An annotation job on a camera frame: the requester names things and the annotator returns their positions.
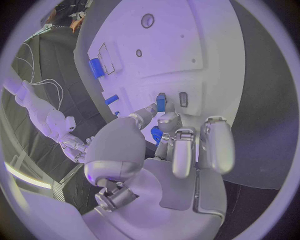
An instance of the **light strip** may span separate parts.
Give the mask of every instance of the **light strip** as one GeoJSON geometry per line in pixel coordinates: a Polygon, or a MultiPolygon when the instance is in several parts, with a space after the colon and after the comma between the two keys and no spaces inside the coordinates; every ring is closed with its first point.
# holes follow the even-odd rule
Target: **light strip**
{"type": "Polygon", "coordinates": [[[18,172],[17,170],[13,169],[6,162],[5,162],[5,166],[6,166],[7,171],[9,171],[12,175],[14,175],[15,177],[17,177],[17,178],[19,178],[21,180],[23,180],[23,181],[25,181],[27,183],[30,183],[30,184],[42,187],[42,188],[51,189],[51,185],[50,184],[42,182],[42,181],[38,181],[38,180],[35,180],[35,179],[32,179],[32,178],[30,178],[28,176],[25,176],[22,173],[18,172]]]}

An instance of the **blue object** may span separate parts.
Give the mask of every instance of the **blue object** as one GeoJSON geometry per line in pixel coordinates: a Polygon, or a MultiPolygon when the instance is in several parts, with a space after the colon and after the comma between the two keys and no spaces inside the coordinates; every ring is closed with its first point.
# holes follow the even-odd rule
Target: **blue object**
{"type": "Polygon", "coordinates": [[[105,100],[105,104],[109,105],[112,104],[113,102],[117,101],[119,99],[118,95],[113,95],[110,98],[105,100]]]}
{"type": "Polygon", "coordinates": [[[162,136],[163,136],[163,132],[159,129],[159,126],[154,126],[151,129],[151,134],[152,134],[152,138],[155,140],[156,142],[156,147],[159,146],[162,136]]]}
{"type": "Polygon", "coordinates": [[[166,107],[166,95],[164,93],[160,93],[156,98],[157,111],[164,112],[166,107]]]}
{"type": "Polygon", "coordinates": [[[91,72],[94,75],[95,79],[105,75],[99,58],[93,58],[92,60],[90,60],[88,62],[88,65],[89,65],[91,72]]]}

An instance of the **round hole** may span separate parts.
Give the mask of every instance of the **round hole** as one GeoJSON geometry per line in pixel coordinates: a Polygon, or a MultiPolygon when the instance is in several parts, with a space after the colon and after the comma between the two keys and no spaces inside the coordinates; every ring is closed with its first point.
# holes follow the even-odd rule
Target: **round hole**
{"type": "Polygon", "coordinates": [[[142,56],[142,51],[141,50],[136,50],[136,55],[140,58],[142,56]]]}
{"type": "Polygon", "coordinates": [[[154,16],[152,14],[145,14],[141,18],[141,25],[143,28],[148,29],[154,24],[154,16]]]}

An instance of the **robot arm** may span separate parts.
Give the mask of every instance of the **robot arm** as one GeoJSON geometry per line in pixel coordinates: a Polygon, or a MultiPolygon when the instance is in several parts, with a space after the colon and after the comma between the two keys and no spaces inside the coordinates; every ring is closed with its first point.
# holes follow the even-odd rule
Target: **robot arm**
{"type": "Polygon", "coordinates": [[[27,81],[22,81],[12,67],[4,81],[4,87],[14,95],[20,106],[28,110],[30,120],[38,130],[59,143],[69,159],[84,162],[88,145],[84,145],[83,141],[70,133],[76,127],[74,117],[65,117],[49,102],[39,98],[33,86],[27,81]]]}

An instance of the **wire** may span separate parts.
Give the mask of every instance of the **wire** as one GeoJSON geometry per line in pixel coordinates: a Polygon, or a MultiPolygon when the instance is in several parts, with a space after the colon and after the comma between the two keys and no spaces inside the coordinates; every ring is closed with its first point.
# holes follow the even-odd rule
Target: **wire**
{"type": "Polygon", "coordinates": [[[23,44],[26,45],[29,48],[29,50],[30,50],[31,58],[32,58],[32,65],[27,60],[25,60],[25,59],[23,59],[21,57],[18,57],[18,56],[15,56],[15,57],[17,59],[25,61],[31,67],[31,69],[32,69],[31,81],[30,81],[31,85],[33,85],[33,86],[34,85],[43,85],[43,84],[53,84],[53,85],[55,85],[55,87],[57,89],[57,95],[58,95],[58,101],[59,101],[59,105],[58,105],[57,110],[59,111],[60,108],[61,108],[62,102],[63,102],[63,98],[64,98],[64,91],[63,91],[62,86],[57,81],[55,81],[54,79],[51,79],[51,78],[48,78],[48,79],[45,79],[45,80],[39,81],[39,82],[33,82],[34,81],[34,77],[35,77],[34,54],[33,54],[32,48],[26,42],[23,42],[23,44]],[[61,97],[60,97],[60,90],[59,90],[58,86],[56,84],[54,84],[53,82],[45,82],[45,81],[54,81],[60,87],[60,89],[61,89],[61,97]]]}

